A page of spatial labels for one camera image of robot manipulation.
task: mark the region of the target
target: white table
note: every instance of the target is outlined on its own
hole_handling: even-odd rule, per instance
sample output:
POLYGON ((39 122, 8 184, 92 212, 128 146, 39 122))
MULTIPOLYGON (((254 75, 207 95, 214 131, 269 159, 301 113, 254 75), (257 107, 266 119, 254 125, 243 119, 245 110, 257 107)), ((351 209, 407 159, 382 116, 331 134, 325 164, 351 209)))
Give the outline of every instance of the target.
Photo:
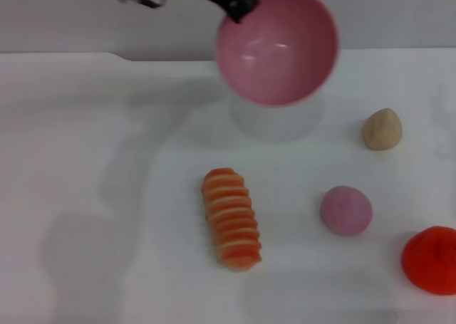
POLYGON ((257 108, 211 62, 107 53, 0 55, 1 324, 296 324, 456 321, 453 297, 412 286, 404 243, 456 227, 456 50, 343 51, 315 98, 257 108), (403 121, 371 152, 361 124, 403 121), (198 189, 243 174, 264 261, 210 255, 198 189), (339 238, 321 195, 347 184, 374 206, 339 238))

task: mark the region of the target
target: beige toy potato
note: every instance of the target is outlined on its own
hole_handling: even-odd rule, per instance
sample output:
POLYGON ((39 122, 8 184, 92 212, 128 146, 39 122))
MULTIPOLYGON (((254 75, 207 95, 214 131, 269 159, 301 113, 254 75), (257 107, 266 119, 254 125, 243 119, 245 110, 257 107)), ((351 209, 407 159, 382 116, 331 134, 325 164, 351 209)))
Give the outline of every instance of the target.
POLYGON ((402 124, 394 110, 385 108, 373 113, 362 129, 364 143, 371 150, 389 150, 402 139, 402 124))

